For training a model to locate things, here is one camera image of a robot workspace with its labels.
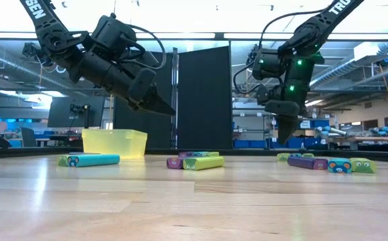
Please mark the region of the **black folding partition screen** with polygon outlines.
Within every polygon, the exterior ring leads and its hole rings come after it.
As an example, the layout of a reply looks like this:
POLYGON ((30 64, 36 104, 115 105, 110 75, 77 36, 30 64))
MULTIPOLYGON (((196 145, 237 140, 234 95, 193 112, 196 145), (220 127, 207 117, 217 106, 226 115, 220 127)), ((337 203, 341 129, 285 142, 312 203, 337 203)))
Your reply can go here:
POLYGON ((178 55, 177 93, 172 92, 172 55, 157 72, 155 83, 166 101, 177 99, 177 115, 133 111, 116 100, 114 128, 144 132, 147 149, 232 148, 231 63, 229 47, 185 52, 178 55))

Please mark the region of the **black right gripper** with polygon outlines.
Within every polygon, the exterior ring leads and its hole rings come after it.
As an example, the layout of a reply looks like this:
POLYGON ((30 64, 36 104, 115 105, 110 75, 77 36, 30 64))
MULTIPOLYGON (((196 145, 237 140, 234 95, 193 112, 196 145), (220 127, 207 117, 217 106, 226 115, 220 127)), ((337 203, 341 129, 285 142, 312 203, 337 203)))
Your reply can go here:
POLYGON ((300 125, 298 115, 305 113, 309 91, 309 83, 303 81, 284 82, 270 89, 261 86, 256 90, 257 104, 266 112, 279 114, 276 118, 279 144, 284 145, 300 125))

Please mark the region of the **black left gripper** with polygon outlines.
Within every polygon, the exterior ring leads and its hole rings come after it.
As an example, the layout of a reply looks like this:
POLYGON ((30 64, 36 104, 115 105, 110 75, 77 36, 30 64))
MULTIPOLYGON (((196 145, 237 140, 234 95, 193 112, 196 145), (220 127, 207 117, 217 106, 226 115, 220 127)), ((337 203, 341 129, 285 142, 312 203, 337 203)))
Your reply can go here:
POLYGON ((84 77, 116 97, 127 100, 133 109, 169 116, 176 114, 152 85, 156 73, 148 68, 141 68, 137 74, 127 74, 123 67, 93 52, 85 52, 81 54, 80 61, 69 69, 69 74, 73 82, 84 77))

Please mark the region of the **yellow translucent plastic bin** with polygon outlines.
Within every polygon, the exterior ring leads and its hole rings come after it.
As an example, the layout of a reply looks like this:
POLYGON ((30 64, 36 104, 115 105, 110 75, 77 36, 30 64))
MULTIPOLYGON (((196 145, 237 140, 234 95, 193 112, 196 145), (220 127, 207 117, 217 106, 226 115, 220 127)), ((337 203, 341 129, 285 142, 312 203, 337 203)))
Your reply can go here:
POLYGON ((132 129, 84 129, 85 153, 115 154, 121 159, 144 157, 148 134, 132 129))

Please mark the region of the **black ceiling-hung device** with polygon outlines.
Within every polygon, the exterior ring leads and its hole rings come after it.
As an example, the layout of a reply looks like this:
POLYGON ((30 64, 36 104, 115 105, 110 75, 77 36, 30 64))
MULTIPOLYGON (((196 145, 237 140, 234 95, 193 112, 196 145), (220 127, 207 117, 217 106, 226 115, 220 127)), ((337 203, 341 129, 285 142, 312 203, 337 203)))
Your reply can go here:
POLYGON ((42 64, 43 67, 51 67, 54 64, 53 60, 49 56, 47 56, 41 48, 38 48, 34 43, 24 43, 21 53, 27 58, 34 58, 40 64, 42 64))

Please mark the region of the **dark office chair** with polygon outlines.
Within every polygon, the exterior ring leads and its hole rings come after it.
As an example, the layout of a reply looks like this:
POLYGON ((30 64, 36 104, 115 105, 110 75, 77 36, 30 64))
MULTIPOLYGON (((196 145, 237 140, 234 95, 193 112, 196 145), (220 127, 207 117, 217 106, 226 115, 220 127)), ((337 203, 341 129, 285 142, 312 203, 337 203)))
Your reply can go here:
POLYGON ((21 127, 20 130, 23 147, 37 147, 34 131, 25 127, 21 127))

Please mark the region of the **wooden workbench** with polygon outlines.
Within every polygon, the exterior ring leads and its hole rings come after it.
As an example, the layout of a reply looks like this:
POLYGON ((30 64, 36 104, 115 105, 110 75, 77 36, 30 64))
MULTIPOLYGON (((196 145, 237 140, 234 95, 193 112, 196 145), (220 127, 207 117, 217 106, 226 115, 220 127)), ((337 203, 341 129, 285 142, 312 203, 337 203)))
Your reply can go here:
POLYGON ((362 142, 388 142, 388 137, 329 137, 328 143, 349 144, 351 150, 358 150, 362 142))

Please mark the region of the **dark wall monitor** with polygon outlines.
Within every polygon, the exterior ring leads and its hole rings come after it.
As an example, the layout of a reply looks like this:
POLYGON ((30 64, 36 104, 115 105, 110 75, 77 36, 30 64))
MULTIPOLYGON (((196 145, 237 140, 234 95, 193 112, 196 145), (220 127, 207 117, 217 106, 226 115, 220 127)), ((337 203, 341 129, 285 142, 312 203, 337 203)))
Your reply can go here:
MULTIPOLYGON (((87 96, 87 97, 59 97, 53 98, 47 126, 51 128, 70 127, 73 114, 70 114, 70 105, 89 104, 90 109, 90 127, 100 127, 102 124, 102 115, 104 111, 105 97, 87 96)), ((74 121, 73 127, 84 127, 84 116, 79 116, 74 121)))

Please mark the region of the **shelf with blue bins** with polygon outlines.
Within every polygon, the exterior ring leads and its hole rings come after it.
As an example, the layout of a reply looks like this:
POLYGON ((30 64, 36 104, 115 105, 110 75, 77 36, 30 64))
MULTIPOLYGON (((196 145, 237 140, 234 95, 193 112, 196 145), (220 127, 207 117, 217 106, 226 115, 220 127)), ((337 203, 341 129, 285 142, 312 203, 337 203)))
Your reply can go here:
POLYGON ((258 110, 235 110, 232 119, 233 147, 235 149, 300 149, 320 142, 317 127, 326 127, 331 118, 305 118, 292 136, 281 144, 276 116, 258 110))

